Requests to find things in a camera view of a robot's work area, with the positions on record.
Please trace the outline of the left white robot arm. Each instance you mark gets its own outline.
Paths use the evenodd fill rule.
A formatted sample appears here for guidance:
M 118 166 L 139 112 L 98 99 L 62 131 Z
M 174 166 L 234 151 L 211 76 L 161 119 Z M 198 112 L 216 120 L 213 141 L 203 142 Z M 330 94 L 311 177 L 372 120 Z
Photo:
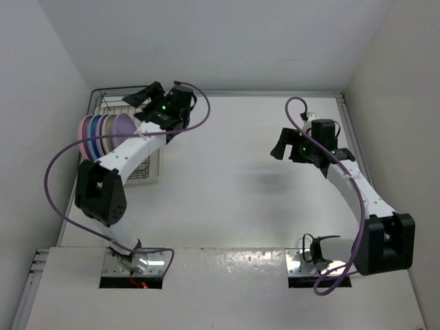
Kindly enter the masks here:
M 138 111 L 140 121 L 133 133 L 117 133 L 124 141 L 105 156 L 84 160 L 77 173 L 74 203 L 82 213 L 99 224 L 111 249 L 124 258 L 141 247 L 140 240 L 122 218 L 127 211 L 124 185 L 131 173 L 152 153 L 188 130 L 190 115 L 197 104 L 195 86 L 175 82 L 165 92 L 154 82 L 123 101 Z

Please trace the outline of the cream plate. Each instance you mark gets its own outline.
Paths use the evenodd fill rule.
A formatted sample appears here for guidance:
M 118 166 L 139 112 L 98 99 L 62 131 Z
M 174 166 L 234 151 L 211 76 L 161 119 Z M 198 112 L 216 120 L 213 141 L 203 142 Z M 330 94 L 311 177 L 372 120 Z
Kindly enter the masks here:
M 114 124 L 116 117 L 117 117 L 116 114 L 109 114 L 105 118 L 103 126 L 102 126 L 102 134 L 103 135 L 111 135 L 112 134 L 113 124 Z M 102 145 L 103 145 L 104 152 L 106 154 L 110 153 L 113 150 L 112 138 L 111 137 L 104 138 L 102 140 Z

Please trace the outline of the pink plate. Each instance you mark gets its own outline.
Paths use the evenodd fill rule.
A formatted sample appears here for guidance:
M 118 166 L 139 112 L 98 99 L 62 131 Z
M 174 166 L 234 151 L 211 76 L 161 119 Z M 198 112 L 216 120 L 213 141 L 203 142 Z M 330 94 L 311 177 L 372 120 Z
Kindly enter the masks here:
M 78 140 L 83 140 L 87 138 L 87 128 L 90 120 L 93 118 L 92 115 L 86 115 L 79 123 L 77 130 L 77 138 Z M 88 146 L 86 142 L 81 142 L 78 145 L 80 149 L 80 153 L 82 158 L 85 160 L 92 160 L 92 156 L 89 152 Z

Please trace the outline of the purple plate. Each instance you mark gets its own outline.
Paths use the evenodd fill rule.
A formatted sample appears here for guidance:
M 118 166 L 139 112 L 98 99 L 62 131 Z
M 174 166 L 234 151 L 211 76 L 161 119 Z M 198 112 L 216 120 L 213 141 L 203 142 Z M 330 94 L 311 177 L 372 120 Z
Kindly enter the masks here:
M 107 119 L 109 115 L 105 114 L 102 115 L 99 120 L 98 123 L 96 125 L 96 132 L 95 132 L 95 136 L 101 136 L 105 133 L 105 121 Z M 96 146 L 98 149 L 98 157 L 102 157 L 106 154 L 107 152 L 107 142 L 109 141 L 109 138 L 101 138 L 101 139 L 97 139 L 96 140 Z
M 112 144 L 113 147 L 116 149 L 119 145 L 121 145 L 127 137 L 122 137 L 122 135 L 131 135 L 136 131 L 136 126 L 132 118 L 126 114 L 121 113 L 115 117 L 115 120 L 113 122 L 112 126 Z

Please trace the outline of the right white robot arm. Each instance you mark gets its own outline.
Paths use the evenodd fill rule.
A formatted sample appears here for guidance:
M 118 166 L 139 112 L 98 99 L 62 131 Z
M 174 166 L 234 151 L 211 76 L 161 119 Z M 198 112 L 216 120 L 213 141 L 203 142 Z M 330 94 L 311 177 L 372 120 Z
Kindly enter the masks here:
M 378 195 L 352 152 L 338 146 L 333 120 L 309 120 L 304 131 L 282 129 L 271 156 L 282 160 L 287 146 L 291 146 L 289 160 L 318 168 L 356 216 L 362 238 L 352 248 L 353 264 L 361 275 L 411 268 L 415 220 L 407 213 L 399 214 Z

